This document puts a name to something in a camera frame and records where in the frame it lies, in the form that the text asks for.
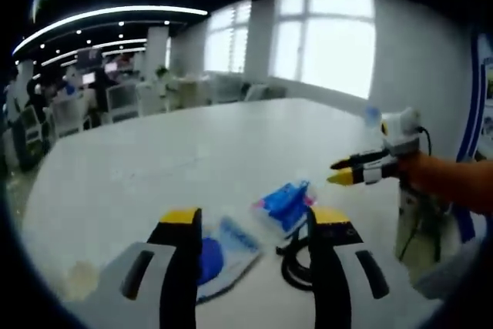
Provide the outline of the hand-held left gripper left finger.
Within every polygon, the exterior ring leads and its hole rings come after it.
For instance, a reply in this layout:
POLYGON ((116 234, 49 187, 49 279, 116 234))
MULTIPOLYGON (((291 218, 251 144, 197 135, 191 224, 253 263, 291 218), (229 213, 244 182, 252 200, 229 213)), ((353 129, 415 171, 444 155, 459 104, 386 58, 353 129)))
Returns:
POLYGON ((102 270, 92 327, 194 328, 201 251, 201 209, 166 213, 102 270))

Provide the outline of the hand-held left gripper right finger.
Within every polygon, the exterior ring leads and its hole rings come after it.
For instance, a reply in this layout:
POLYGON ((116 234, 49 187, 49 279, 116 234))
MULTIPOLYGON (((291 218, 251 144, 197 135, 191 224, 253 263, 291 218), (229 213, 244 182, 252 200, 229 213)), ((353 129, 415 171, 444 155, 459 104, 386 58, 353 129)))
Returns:
POLYGON ((419 310, 420 295, 404 268, 364 242, 340 211, 311 207, 307 225, 315 326, 407 326, 407 319, 419 310))

